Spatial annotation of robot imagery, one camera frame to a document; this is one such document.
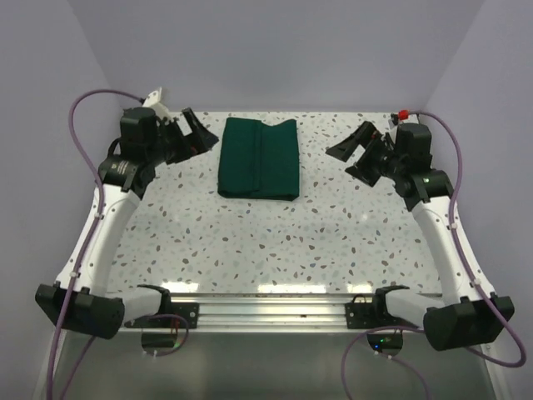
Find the dark green surgical cloth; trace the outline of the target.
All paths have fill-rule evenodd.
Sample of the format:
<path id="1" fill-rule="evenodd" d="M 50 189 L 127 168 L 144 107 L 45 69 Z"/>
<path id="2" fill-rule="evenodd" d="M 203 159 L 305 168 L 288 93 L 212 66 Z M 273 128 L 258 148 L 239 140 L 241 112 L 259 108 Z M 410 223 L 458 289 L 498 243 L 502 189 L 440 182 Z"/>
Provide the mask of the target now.
<path id="1" fill-rule="evenodd" d="M 230 117 L 222 135 L 217 191 L 224 198 L 293 201 L 300 196 L 294 119 L 276 125 Z"/>

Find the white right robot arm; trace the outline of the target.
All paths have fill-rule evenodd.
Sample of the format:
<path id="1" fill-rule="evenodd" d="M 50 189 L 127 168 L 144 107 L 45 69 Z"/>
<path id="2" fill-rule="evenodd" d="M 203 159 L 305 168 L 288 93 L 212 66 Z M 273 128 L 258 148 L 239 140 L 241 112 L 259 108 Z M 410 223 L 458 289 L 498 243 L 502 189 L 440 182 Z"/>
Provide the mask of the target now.
<path id="1" fill-rule="evenodd" d="M 394 182 L 423 233 L 440 278 L 440 300 L 402 285 L 378 288 L 371 317 L 384 328 L 399 320 L 422 328 L 437 351 L 492 343 L 515 308 L 509 297 L 497 295 L 471 250 L 451 202 L 451 181 L 431 166 L 431 139 L 429 128 L 420 123 L 401 123 L 391 137 L 364 122 L 326 150 L 346 162 L 363 147 L 363 154 L 346 172 L 370 187 L 380 178 Z"/>

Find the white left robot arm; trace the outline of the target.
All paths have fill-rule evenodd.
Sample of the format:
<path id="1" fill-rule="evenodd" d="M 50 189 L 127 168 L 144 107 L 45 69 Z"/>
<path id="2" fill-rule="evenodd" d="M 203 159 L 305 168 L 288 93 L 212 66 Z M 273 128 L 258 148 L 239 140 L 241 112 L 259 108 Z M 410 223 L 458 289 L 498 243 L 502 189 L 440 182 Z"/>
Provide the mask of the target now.
<path id="1" fill-rule="evenodd" d="M 182 110 L 190 133 L 174 117 L 152 107 L 126 110 L 120 136 L 97 169 L 92 207 L 72 255 L 51 285 L 35 300 L 56 326 L 97 338 L 113 338 L 131 320 L 145 318 L 164 327 L 173 316 L 168 290 L 140 284 L 121 297 L 107 291 L 112 260 L 127 224 L 155 179 L 156 168 L 182 163 L 210 151 L 218 141 L 190 108 Z"/>

